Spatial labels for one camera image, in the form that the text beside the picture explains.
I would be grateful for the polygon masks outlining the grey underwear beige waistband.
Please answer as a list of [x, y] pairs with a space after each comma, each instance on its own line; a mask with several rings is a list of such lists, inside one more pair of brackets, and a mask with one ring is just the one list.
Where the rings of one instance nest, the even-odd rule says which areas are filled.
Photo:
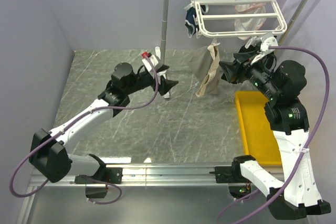
[[190, 53], [188, 66], [193, 75], [200, 82], [199, 89], [196, 91], [197, 97], [203, 97], [206, 94], [216, 94], [220, 79], [220, 54], [219, 42], [213, 39], [207, 47], [201, 47]]

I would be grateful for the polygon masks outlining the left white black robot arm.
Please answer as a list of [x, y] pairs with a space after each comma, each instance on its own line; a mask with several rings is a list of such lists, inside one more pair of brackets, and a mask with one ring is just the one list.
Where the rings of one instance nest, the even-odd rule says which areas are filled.
[[102, 182], [106, 178], [106, 164], [102, 159], [93, 154], [71, 154], [79, 141], [101, 123], [128, 109], [130, 94], [151, 87], [165, 95], [177, 83], [163, 76], [154, 77], [147, 62], [138, 72], [134, 72], [129, 63], [118, 64], [104, 91], [76, 118], [34, 134], [29, 162], [52, 183], [67, 175], [87, 176], [94, 183]]

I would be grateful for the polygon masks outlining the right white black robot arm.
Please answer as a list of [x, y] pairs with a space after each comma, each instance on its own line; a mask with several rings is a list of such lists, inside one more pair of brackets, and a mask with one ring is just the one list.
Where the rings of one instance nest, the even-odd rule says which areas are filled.
[[285, 60], [273, 69], [275, 54], [268, 52], [258, 59], [259, 54], [255, 47], [242, 48], [232, 62], [219, 65], [223, 80], [232, 84], [249, 81], [267, 99], [265, 116], [277, 141], [284, 179], [275, 178], [251, 155], [235, 157], [228, 175], [216, 168], [216, 178], [254, 184], [267, 199], [265, 207], [278, 220], [329, 214], [331, 206], [318, 191], [309, 153], [317, 128], [309, 126], [307, 110], [299, 100], [307, 84], [305, 67]]

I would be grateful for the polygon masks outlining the white clip hanger frame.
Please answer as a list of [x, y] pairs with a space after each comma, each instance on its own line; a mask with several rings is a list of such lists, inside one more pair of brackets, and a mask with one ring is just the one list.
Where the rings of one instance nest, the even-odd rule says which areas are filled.
[[277, 0], [190, 0], [184, 26], [190, 38], [238, 38], [267, 33], [279, 36], [287, 23]]

